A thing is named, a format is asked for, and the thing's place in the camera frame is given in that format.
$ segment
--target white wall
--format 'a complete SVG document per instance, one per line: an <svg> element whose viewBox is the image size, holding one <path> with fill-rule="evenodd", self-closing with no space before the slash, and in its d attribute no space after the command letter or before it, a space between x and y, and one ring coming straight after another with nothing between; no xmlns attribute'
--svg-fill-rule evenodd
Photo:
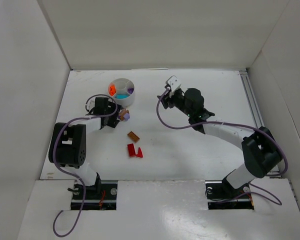
<svg viewBox="0 0 300 240"><path fill-rule="evenodd" d="M250 67L289 0L39 0L75 69Z"/></svg>
<svg viewBox="0 0 300 240"><path fill-rule="evenodd" d="M263 121L288 156L300 208L300 0L290 0L249 70Z"/></svg>
<svg viewBox="0 0 300 240"><path fill-rule="evenodd" d="M69 67L36 0L0 0L0 240L17 239Z"/></svg>

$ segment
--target cable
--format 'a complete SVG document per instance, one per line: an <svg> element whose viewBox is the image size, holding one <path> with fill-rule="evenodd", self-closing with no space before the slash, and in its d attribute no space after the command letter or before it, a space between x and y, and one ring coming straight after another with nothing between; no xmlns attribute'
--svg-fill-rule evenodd
<svg viewBox="0 0 300 240"><path fill-rule="evenodd" d="M258 192L255 192L255 191L246 191L246 192L241 193L240 195L238 195L238 196L236 196L236 197L234 197L232 199L227 199L227 200L222 200L222 201L215 201L215 203L217 203L217 204L229 203L229 202L231 202L233 200L241 198L244 195L255 194L255 195L263 197L264 199L267 199L268 201L270 201L270 202L272 202L272 203L274 203L276 205L282 206L282 202L280 201L280 199L276 195L274 195L273 193L269 192L268 190L266 190L266 189L264 189L262 187L256 186L256 185L254 185L252 183L249 183L249 184L250 184L250 186L253 186L253 187L255 187L257 189L260 189L260 190L266 192L267 194L271 195L273 198L275 198L275 200L277 200L277 202L274 201L274 200L272 200L272 199L270 199L269 197L261 194L261 193L258 193Z"/></svg>
<svg viewBox="0 0 300 240"><path fill-rule="evenodd" d="M265 136L272 144L274 144L274 146L276 147L276 149L279 151L279 154L281 155L281 157L283 158L284 161L284 169L282 172L280 173L276 173L276 174L267 174L267 177L278 177L281 176L282 174L286 173L288 170L288 160L287 157L284 153L284 151L281 149L281 147L278 145L278 143L272 138L270 137L268 134L266 134L265 132L261 131L260 129L253 127L253 126L248 126L248 125L244 125L244 124L237 124L237 123L230 123L230 122L222 122L222 121L203 121L203 122L198 122L195 124L191 124L188 126L180 126L180 127L175 127L175 126L170 126L168 124L166 124L159 113L159 105L162 101L162 99L164 98L164 96L166 95L167 92L170 91L170 88L167 87L167 89L164 91L164 93L160 96L157 104L156 104L156 115L158 116L160 122L166 126L167 128L170 129L174 129L174 130L181 130L181 129L187 129L187 128L193 128L195 126L199 126L199 125L203 125L203 124L220 124L220 125L227 125L227 126L233 126L233 127L240 127L240 128L246 128L246 129L251 129L255 132L258 132L260 134L262 134L263 136Z"/></svg>
<svg viewBox="0 0 300 240"><path fill-rule="evenodd" d="M114 115L114 114L117 112L117 110L118 110L118 105L117 105L116 101L115 101L111 96L108 96L108 95L105 95L105 94L96 94L96 95L91 96L91 97L88 99L88 101L89 101L91 98L93 98L93 97L99 97L99 96L103 96L103 97L107 97L107 98L112 99L112 101L115 103L115 110L114 110L114 112L112 112L112 113L110 113L110 114L98 115L98 116L92 116L92 117L76 117L76 118L74 118L74 119L68 121L68 122L61 128L60 132L58 133L58 135L57 135L57 137L56 137L56 139L55 139L55 143L54 143L54 145L53 145L52 160L53 160L53 163L54 163L55 167L56 167L60 172L62 172L62 173L64 173L64 174L68 174L68 175L73 176L73 177L75 177L76 179L78 179L78 180L82 183L82 187L83 187L82 203L81 203L81 206L80 206L78 215L76 216L75 222L74 222L72 228L70 229L70 231L67 232L66 234L63 234L63 235L60 235L60 234L57 233L57 231L56 231L56 221L57 221L58 217L60 216L60 214L63 212L63 210L60 211L60 212L56 215L56 217L55 217L55 219L54 219L54 221L53 221L53 226L52 226L53 232L54 232L54 234L55 234L57 237L59 237L59 238L64 238L64 237L68 236L68 235L69 235L70 233L72 233L72 231L75 229L75 227L76 227L76 225L77 225L77 223L78 223L79 217L80 217L80 215L81 215L81 212L82 212L82 210L83 210L83 208L84 208L84 205L85 205L85 199L86 199L87 188L86 188L86 185L85 185L84 181L81 179L80 176L78 176L77 174L74 174L74 173L72 173L72 172L68 172L68 171L63 170L63 169L61 168L61 166L57 163L56 152L57 152L58 142L60 141L61 135L63 134L63 132L65 131L65 129L66 129L71 123L73 123L73 122L75 122L75 121L79 121L79 120L90 120L90 119L96 119L96 118L106 118L106 117L110 117L110 116Z"/></svg>

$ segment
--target purple cable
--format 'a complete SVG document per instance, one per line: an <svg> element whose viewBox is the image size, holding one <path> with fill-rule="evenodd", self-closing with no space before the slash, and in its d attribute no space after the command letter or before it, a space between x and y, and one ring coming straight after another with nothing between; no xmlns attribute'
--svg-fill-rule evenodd
<svg viewBox="0 0 300 240"><path fill-rule="evenodd" d="M192 127L195 127L195 126L199 126L199 125L203 125L203 124L219 124L219 125L227 125L227 126L233 126L233 127L240 127L240 128L246 128L246 129L251 129L255 132L258 132L260 134L262 134L263 136L265 136L271 143L273 143L276 147L276 149L279 151L281 157L283 158L283 161L284 161L284 169L282 172L280 173L276 173L276 174L267 174L266 176L267 177L278 177L278 176L281 176L282 174L286 173L287 170L288 170L288 160L287 160L287 157L284 153L284 151L282 150L282 148L278 145L278 143L272 138L270 137L268 134L266 134L265 132L261 131L260 129L256 128L256 127L253 127L253 126L248 126L248 125L244 125L244 124L237 124L237 123L230 123L230 122L222 122L222 121L203 121L203 122L198 122L198 123L195 123L195 124L191 124L191 125L188 125L188 126L180 126L180 127L175 127L175 126L170 126L168 124L166 124L162 118L160 117L160 114L159 114L159 105L162 101L162 99L164 98L164 96L166 95L167 92L169 92L169 88L167 88L164 93L160 96L157 104L156 104L156 115L158 116L160 122L166 126L167 128L169 129L174 129L174 130L181 130L181 129L187 129L187 128L192 128Z"/></svg>
<svg viewBox="0 0 300 240"><path fill-rule="evenodd" d="M96 94L96 95L93 95L93 96L89 97L89 99L88 99L87 102L86 102L86 108L87 108L87 103L88 103L88 101L89 101L91 98L93 98L93 97L99 97L99 96L103 96L103 97L107 97L107 98L112 99L112 101L115 103L115 110L114 110L114 112L112 112L112 113L110 113L110 114L98 115L98 116L93 116L93 117L77 117L77 118L74 118L74 119L68 121L68 122L61 128L60 132L58 133L58 135L57 135L57 137L56 137L56 139L55 139L55 143L54 143L54 145L53 145L52 160L53 160L53 163L54 163L55 167L56 167L60 172L62 172L62 173L64 173L64 174L68 174L68 175L73 176L73 177L75 177L76 179L78 179L78 180L82 183L82 187L83 187L82 203L81 203L81 206L80 206L78 215L77 215L77 217L76 217L76 219L75 219L75 222L74 222L72 228L70 229L70 231L67 232L67 233L64 234L64 235L60 235L60 234L57 233L57 231L56 231L56 221L57 221L58 217L60 216L60 214L63 212L63 210L60 211L60 212L56 215L56 217L55 217L55 219L54 219L54 221L53 221L53 226L52 226L53 232L54 232L54 234L55 234L57 237L59 237L59 238L64 238L64 237L68 236L68 235L69 235L70 233L72 233L72 231L75 229L75 227L76 227L76 225L77 225L77 223L78 223L79 217L80 217L80 215L81 215L82 209L84 208L87 188L86 188L86 185L85 185L84 181L81 179L80 176L78 176L77 174L74 174L74 173L72 173L72 172L68 172L68 171L63 170L63 169L60 167L60 165L57 163L57 160L56 160L56 152L57 152L58 142L59 142L59 140L60 140L60 138L61 138L62 133L65 131L65 129L66 129L71 123L73 123L73 122L75 122L75 121L78 121L78 120L90 120L90 119L96 119L96 118L106 118L106 117L110 117L110 116L114 115L114 114L117 112L117 110L118 110L118 105L117 105L116 101L115 101L111 96L108 96L108 95L105 95L105 94Z"/></svg>
<svg viewBox="0 0 300 240"><path fill-rule="evenodd" d="M255 191L246 191L246 192L241 193L240 195L238 195L238 196L236 196L236 197L234 197L234 198L232 198L232 199L227 199L227 200L222 200L222 201L214 201L214 203L217 203L217 204L224 204L224 203L228 203L228 202L231 202L231 201L233 201L233 200L239 199L239 198L241 198L241 197L244 196L244 195L255 194L255 195L258 195L258 196L263 197L264 199L267 199L268 201L270 201L270 202L272 202L272 203L274 203L274 204L277 204L277 205L279 205L279 206L282 206L282 202L280 201L280 199L279 199L277 196L275 196L273 193L269 192L268 190L266 190L266 189L264 189L264 188L262 188L262 187L256 186L256 185L254 185L254 184L252 184L252 183L249 183L249 184L250 184L251 186L253 186L253 187L257 188L257 189L260 189L260 190L266 192L267 194L271 195L271 196L274 197L278 202L276 202L276 201L274 201L274 200L268 198L268 197L265 196L265 195L262 195L261 193L258 193L258 192L255 192Z"/></svg>

